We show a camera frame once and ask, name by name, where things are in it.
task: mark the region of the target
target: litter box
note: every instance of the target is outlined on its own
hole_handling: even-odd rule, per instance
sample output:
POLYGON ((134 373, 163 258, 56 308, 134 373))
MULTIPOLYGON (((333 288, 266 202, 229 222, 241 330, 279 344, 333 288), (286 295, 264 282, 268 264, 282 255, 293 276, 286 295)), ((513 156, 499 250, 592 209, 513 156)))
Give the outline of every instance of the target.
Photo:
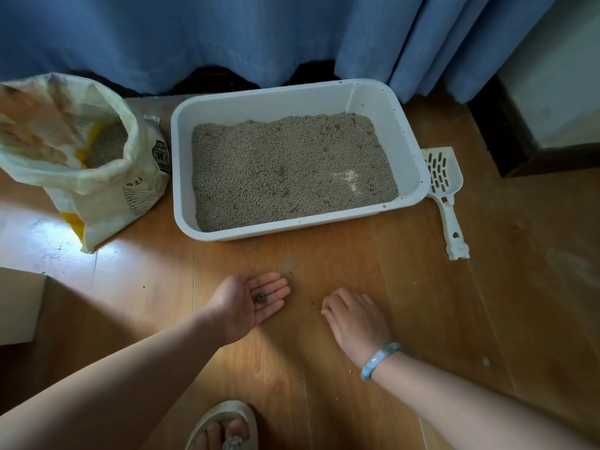
POLYGON ((349 79, 191 97, 171 118, 173 206, 179 228, 201 241, 233 240, 343 219, 360 218, 420 202, 430 175, 415 136, 394 92, 371 79, 349 79), (201 123, 236 125, 247 120, 272 122, 288 116, 334 115, 347 112, 371 120, 391 166, 398 197, 390 202, 253 226, 202 232, 196 221, 192 186, 191 137, 201 123))

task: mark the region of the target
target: white sandal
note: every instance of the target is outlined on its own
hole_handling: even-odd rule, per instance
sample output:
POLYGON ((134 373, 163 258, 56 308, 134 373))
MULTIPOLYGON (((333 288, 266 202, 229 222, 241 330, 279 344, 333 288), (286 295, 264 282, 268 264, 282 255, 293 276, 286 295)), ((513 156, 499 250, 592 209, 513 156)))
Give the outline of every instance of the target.
POLYGON ((194 450, 198 436, 204 433, 211 423, 231 420, 239 416, 246 422, 248 439, 242 440, 239 436, 232 436, 223 443, 222 450, 258 450, 259 433, 256 428, 256 418, 250 406, 242 401, 223 401, 206 412, 191 432, 185 450, 194 450))

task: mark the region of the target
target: forearm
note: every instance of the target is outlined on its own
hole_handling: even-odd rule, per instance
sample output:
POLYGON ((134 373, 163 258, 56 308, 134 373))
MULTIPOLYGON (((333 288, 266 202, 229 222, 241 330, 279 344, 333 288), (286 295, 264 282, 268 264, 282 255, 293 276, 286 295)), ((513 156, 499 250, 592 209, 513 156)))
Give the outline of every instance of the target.
POLYGON ((457 449, 597 448, 510 398, 401 353, 381 362, 372 378, 457 449))
POLYGON ((75 372, 0 417, 0 448, 137 448, 221 346, 220 332, 200 311, 75 372))

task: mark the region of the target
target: light blue bangle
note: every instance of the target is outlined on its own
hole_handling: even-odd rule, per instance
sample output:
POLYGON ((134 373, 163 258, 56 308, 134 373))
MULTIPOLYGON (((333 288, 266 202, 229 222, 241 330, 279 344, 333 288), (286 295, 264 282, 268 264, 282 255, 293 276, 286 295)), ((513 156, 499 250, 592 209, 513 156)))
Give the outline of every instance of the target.
POLYGON ((373 370, 377 368, 379 363, 381 363, 388 355, 400 349, 400 345, 397 342, 390 342, 383 349, 377 351, 377 353, 362 367, 361 378, 363 380, 371 380, 371 373, 373 373, 373 370))

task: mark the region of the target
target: white box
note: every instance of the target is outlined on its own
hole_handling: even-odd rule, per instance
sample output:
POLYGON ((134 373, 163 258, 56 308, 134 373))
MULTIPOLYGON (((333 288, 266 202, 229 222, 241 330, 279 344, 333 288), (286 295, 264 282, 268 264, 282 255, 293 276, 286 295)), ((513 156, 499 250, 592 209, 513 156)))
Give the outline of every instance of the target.
POLYGON ((46 275, 0 267, 0 346, 33 340, 46 275))
POLYGON ((332 223, 407 207, 426 195, 430 175, 398 98, 384 83, 349 79, 289 87, 192 97, 177 106, 171 118, 173 152, 173 206, 179 228, 201 241, 233 240, 281 230, 332 223), (216 232, 202 232, 196 221, 192 186, 191 136, 201 123, 236 125, 247 120, 272 122, 288 116, 364 115, 375 128, 398 185, 391 202, 284 221, 266 222, 216 232))

